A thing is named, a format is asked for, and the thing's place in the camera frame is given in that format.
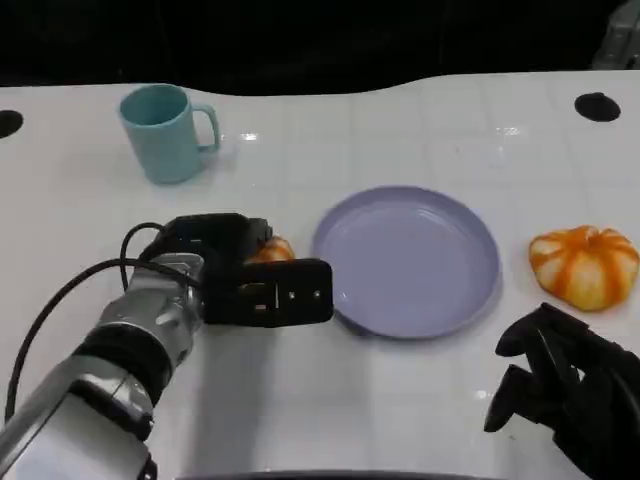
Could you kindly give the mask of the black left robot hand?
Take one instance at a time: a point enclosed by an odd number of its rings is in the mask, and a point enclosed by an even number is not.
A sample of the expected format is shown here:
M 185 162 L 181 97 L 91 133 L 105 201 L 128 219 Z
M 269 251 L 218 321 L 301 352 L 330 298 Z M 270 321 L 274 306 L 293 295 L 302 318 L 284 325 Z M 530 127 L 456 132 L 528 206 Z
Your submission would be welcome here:
M 239 213 L 180 216 L 156 237 L 163 252 L 194 253 L 206 262 L 241 263 L 257 254 L 273 237 L 263 218 Z

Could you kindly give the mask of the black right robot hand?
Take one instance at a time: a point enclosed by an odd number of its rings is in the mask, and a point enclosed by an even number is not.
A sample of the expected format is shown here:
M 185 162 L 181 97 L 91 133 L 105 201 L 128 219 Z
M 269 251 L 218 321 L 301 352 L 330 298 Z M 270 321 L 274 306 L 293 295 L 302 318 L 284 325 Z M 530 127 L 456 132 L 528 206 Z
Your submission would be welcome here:
M 562 453 L 591 479 L 639 476 L 639 358 L 589 325 L 543 303 L 509 326 L 495 350 L 510 365 L 484 429 L 518 415 L 553 432 Z

